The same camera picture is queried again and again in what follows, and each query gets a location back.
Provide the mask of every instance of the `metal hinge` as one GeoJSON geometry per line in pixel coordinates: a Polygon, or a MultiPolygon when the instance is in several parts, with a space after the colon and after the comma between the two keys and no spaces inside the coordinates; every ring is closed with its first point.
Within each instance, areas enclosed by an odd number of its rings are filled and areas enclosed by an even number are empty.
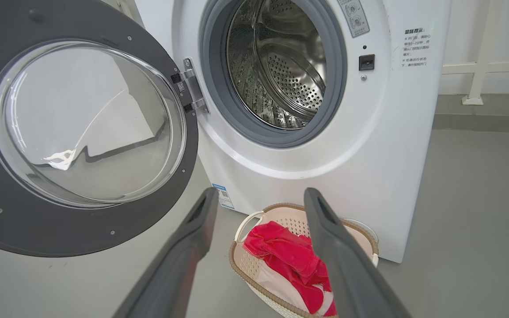
{"type": "Polygon", "coordinates": [[[172,82],[174,82],[174,84],[178,84],[180,93],[184,91],[183,81],[185,80],[188,83],[188,89],[190,90],[190,95],[192,95],[192,103],[185,105],[184,110],[187,113],[188,111],[201,109],[202,112],[209,114],[208,105],[206,105],[204,94],[201,92],[200,84],[196,77],[196,71],[194,70],[194,64],[192,64],[192,59],[185,58],[184,66],[186,67],[185,71],[171,76],[172,82]]]}

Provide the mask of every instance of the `barcode label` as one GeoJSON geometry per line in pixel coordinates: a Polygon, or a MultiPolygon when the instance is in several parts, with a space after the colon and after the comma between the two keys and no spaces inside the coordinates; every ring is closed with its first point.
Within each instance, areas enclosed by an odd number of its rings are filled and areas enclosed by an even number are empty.
{"type": "Polygon", "coordinates": [[[222,185],[216,185],[215,183],[212,183],[213,187],[219,190],[220,193],[220,204],[222,207],[235,209],[233,206],[233,202],[231,202],[231,198],[229,197],[229,193],[227,192],[226,187],[222,185]]]}

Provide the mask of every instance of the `basket handle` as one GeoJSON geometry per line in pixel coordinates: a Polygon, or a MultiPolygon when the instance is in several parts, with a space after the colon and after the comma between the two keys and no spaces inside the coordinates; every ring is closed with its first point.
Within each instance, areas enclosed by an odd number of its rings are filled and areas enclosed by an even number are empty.
{"type": "MultiPolygon", "coordinates": [[[[255,217],[257,217],[259,215],[263,215],[264,213],[265,213],[264,211],[258,211],[258,212],[254,212],[252,215],[249,215],[248,217],[246,217],[243,220],[243,222],[241,223],[241,225],[239,225],[239,228],[237,229],[237,233],[235,233],[235,242],[242,243],[247,238],[247,236],[245,235],[243,237],[243,239],[239,239],[239,238],[241,237],[241,232],[243,231],[243,229],[245,228],[247,223],[250,220],[254,219],[255,217]]],[[[262,221],[262,218],[255,224],[255,226],[257,226],[261,221],[262,221]]]]}

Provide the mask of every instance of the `red cloth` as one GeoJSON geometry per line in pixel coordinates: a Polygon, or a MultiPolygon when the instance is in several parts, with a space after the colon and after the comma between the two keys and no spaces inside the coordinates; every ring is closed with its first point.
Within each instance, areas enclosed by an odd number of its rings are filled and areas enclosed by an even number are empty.
{"type": "MultiPolygon", "coordinates": [[[[292,234],[287,227],[274,221],[255,226],[247,235],[243,248],[256,258],[284,276],[299,292],[310,314],[315,314],[323,305],[323,292],[313,286],[323,285],[331,292],[325,263],[311,248],[311,239],[292,234]]],[[[337,314],[335,302],[326,316],[337,314]]]]}

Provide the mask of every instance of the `white plastic basket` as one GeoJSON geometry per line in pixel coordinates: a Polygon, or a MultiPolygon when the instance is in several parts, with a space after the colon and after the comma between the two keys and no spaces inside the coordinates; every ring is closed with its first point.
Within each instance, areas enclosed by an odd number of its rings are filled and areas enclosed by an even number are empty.
{"type": "MultiPolygon", "coordinates": [[[[284,227],[288,227],[289,230],[296,235],[303,234],[307,237],[310,237],[308,220],[305,216],[305,210],[300,205],[280,203],[271,205],[263,211],[254,212],[252,215],[246,217],[246,219],[241,223],[237,229],[237,233],[235,234],[235,240],[231,245],[231,251],[229,252],[229,262],[231,263],[233,270],[239,276],[241,276],[243,280],[246,281],[251,290],[258,297],[260,297],[260,299],[262,299],[264,302],[266,302],[266,304],[268,304],[268,306],[281,314],[281,316],[286,318],[320,317],[289,304],[285,300],[282,300],[281,298],[264,289],[255,281],[260,270],[260,262],[263,262],[263,260],[252,256],[243,248],[243,242],[247,234],[241,237],[241,233],[247,223],[255,217],[260,217],[260,220],[256,223],[256,225],[274,221],[284,227]]],[[[370,261],[373,262],[374,266],[377,266],[378,243],[376,243],[373,235],[363,227],[353,222],[347,220],[341,221],[343,222],[343,225],[345,225],[347,231],[357,240],[365,253],[370,255],[370,261]]]]}

